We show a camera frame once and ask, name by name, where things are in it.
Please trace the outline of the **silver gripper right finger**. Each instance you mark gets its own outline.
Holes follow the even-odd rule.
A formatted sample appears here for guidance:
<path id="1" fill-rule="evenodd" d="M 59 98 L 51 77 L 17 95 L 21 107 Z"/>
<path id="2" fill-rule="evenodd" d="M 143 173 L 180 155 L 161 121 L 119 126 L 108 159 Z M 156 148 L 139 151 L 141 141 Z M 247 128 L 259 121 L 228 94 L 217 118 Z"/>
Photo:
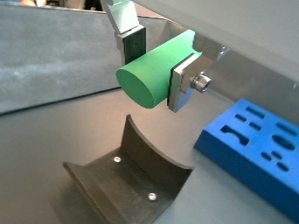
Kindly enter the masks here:
<path id="1" fill-rule="evenodd" d="M 171 70 L 167 106 L 177 112 L 192 97 L 192 91 L 204 93 L 211 84 L 211 78 L 204 74 L 228 51 L 227 47 L 208 38 L 195 38 L 192 52 Z"/>

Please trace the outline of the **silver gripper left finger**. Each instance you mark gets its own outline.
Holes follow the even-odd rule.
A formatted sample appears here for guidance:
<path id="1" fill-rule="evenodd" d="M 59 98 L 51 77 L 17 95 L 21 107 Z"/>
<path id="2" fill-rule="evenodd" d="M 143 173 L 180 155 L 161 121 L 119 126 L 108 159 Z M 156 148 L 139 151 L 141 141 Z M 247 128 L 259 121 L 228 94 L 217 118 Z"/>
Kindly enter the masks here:
<path id="1" fill-rule="evenodd" d="M 125 65 L 145 54 L 145 28 L 140 25 L 131 0 L 100 0 L 116 37 L 116 47 Z"/>

